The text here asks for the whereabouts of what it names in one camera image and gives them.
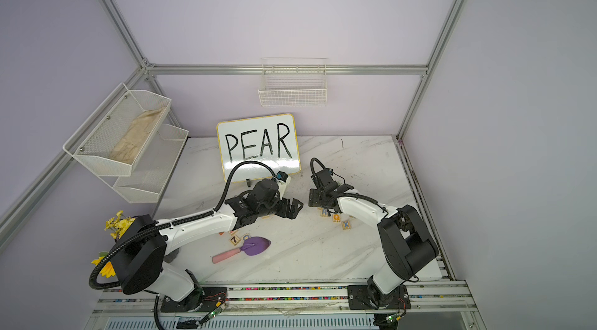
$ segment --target mounting plate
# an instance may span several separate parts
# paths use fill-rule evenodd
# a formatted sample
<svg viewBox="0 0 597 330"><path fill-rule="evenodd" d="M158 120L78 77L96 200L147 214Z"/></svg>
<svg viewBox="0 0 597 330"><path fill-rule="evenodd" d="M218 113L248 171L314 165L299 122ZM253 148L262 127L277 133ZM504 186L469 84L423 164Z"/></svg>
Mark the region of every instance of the mounting plate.
<svg viewBox="0 0 597 330"><path fill-rule="evenodd" d="M368 304L369 294L367 293L367 285L350 285L348 289L348 306L351 310L372 309ZM407 287L400 285L394 290L394 297L384 309L410 309L410 297L408 296Z"/></svg>
<svg viewBox="0 0 597 330"><path fill-rule="evenodd" d="M309 190L309 207L321 207L321 200L317 189Z"/></svg>

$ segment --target whiteboard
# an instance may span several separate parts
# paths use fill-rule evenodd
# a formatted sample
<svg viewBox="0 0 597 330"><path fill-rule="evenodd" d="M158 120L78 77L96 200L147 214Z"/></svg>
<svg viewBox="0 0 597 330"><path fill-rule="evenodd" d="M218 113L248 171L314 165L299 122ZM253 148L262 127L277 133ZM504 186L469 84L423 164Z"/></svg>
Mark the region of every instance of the whiteboard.
<svg viewBox="0 0 597 330"><path fill-rule="evenodd" d="M278 171L300 172L299 147L292 114L252 117L217 125L224 181L243 161L258 161ZM263 166L246 164L236 170L232 181L271 177Z"/></svg>

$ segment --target black motor housing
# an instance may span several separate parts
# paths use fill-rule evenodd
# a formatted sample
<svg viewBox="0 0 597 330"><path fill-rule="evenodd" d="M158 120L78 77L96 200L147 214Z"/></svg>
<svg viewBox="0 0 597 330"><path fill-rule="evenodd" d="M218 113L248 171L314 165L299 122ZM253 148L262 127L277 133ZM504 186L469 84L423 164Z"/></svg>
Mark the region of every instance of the black motor housing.
<svg viewBox="0 0 597 330"><path fill-rule="evenodd" d="M150 215L138 216L116 243L118 246L139 231L155 225ZM136 294L148 288L158 279L166 252L166 241L156 231L138 242L128 245L110 260L120 287L126 295Z"/></svg>
<svg viewBox="0 0 597 330"><path fill-rule="evenodd" d="M439 254L423 219L410 205L400 208L390 217L384 217L377 224L377 229L388 265L405 281ZM401 231L410 231L411 234L405 239Z"/></svg>

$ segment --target beige cloth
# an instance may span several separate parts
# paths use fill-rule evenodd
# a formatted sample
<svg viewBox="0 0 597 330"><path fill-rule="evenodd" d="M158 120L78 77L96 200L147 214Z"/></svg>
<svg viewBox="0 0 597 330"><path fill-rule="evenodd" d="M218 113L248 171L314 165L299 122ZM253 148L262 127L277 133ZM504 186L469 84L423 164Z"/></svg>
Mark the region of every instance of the beige cloth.
<svg viewBox="0 0 597 330"><path fill-rule="evenodd" d="M132 164L164 110L166 108L148 110L133 119L127 133L118 141L109 158L114 161Z"/></svg>

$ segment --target pink handle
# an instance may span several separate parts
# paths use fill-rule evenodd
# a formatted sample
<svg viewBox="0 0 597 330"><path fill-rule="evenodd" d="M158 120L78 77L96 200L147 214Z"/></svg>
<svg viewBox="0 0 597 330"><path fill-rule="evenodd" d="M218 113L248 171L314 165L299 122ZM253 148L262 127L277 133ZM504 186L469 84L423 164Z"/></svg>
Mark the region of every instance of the pink handle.
<svg viewBox="0 0 597 330"><path fill-rule="evenodd" d="M222 260L226 260L229 257L238 254L240 251L241 251L241 248L239 247L239 248L235 248L234 250L222 252L221 254L218 254L218 255L214 256L213 258L211 258L211 262L214 264L217 264Z"/></svg>

